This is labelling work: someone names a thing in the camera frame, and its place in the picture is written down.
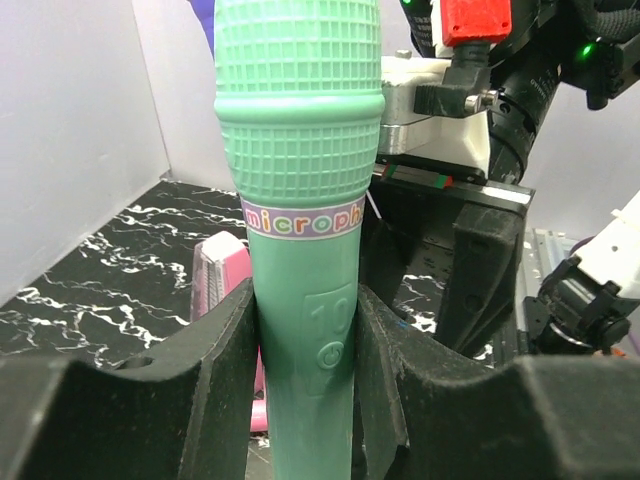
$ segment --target red part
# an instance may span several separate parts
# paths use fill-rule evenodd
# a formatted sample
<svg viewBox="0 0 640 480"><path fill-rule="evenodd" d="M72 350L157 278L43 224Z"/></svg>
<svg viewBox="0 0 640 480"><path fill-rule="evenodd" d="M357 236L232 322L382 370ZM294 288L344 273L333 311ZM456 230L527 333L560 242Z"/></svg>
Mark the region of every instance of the red part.
<svg viewBox="0 0 640 480"><path fill-rule="evenodd" d="M500 43L511 33L511 0L440 0L440 10L448 47L470 40Z"/></svg>

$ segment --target white wall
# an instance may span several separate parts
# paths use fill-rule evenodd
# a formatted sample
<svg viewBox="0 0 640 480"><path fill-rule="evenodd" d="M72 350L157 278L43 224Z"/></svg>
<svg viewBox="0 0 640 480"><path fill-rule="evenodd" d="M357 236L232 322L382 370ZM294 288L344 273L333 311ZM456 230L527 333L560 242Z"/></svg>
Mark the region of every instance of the white wall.
<svg viewBox="0 0 640 480"><path fill-rule="evenodd" d="M598 233L640 190L640 84L598 112L561 85L529 156L534 227L580 239Z"/></svg>
<svg viewBox="0 0 640 480"><path fill-rule="evenodd" d="M168 169L129 0L0 5L0 305Z"/></svg>
<svg viewBox="0 0 640 480"><path fill-rule="evenodd" d="M213 111L213 59L191 5L132 1L173 177L232 190Z"/></svg>
<svg viewBox="0 0 640 480"><path fill-rule="evenodd" d="M174 176L232 188L213 111L215 71L186 1L133 0ZM380 0L383 51L410 48L397 0ZM575 237L597 232L640 187L640 86L601 112L561 88L529 160L524 185L538 194L530 224Z"/></svg>

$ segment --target toy microphone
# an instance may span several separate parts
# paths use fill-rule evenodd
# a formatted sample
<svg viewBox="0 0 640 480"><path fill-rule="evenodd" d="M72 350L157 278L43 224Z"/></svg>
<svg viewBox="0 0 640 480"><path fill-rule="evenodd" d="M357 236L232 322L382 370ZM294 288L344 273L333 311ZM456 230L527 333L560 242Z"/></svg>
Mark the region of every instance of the toy microphone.
<svg viewBox="0 0 640 480"><path fill-rule="evenodd" d="M384 99L377 0L217 0L278 480L351 476L360 227Z"/></svg>

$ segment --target green led light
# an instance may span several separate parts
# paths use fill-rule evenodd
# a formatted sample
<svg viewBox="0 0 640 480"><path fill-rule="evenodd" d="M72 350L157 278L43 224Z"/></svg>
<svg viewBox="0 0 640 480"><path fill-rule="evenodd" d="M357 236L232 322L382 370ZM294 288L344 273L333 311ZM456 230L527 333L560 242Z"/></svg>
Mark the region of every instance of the green led light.
<svg viewBox="0 0 640 480"><path fill-rule="evenodd" d="M593 50L595 48L595 45L593 43L590 43L589 45L586 45L581 51L580 51L580 57L585 60L589 57L589 55L591 55L593 53Z"/></svg>

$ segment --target pink object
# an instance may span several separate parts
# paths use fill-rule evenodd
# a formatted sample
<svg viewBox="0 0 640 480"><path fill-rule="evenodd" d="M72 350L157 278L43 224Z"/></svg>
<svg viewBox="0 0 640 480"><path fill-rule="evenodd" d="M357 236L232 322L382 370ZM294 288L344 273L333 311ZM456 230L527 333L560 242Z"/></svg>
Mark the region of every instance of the pink object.
<svg viewBox="0 0 640 480"><path fill-rule="evenodd" d="M256 368L256 381L253 384L253 393L261 392L264 388L264 367L262 366L262 357L260 357L260 349L258 349L258 366Z"/></svg>
<svg viewBox="0 0 640 480"><path fill-rule="evenodd" d="M242 281L251 277L251 259L244 244L229 232L220 232L196 245L194 281L191 299L191 321L210 312ZM265 388L264 367L258 351L254 393ZM251 432L266 432L267 407L255 400L251 415Z"/></svg>
<svg viewBox="0 0 640 480"><path fill-rule="evenodd" d="M267 398L254 400L251 409L251 433L266 432L269 429L267 422Z"/></svg>

